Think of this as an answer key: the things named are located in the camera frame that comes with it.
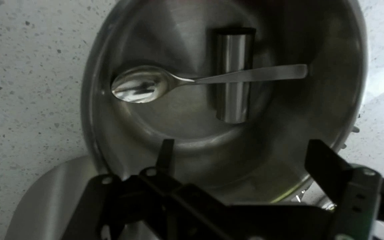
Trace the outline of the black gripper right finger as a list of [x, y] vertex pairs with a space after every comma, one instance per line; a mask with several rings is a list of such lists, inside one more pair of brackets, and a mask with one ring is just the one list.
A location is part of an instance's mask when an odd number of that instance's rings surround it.
[[308, 142], [305, 169], [328, 196], [341, 196], [352, 174], [352, 166], [321, 140]]

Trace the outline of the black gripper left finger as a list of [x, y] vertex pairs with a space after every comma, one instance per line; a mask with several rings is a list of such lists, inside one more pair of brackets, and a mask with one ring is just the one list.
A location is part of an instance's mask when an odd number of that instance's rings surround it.
[[172, 162], [172, 156], [173, 156], [173, 146], [175, 146], [175, 140], [173, 138], [164, 138], [163, 144], [159, 150], [157, 161], [156, 161], [156, 168], [161, 173], [171, 173], [171, 162]]

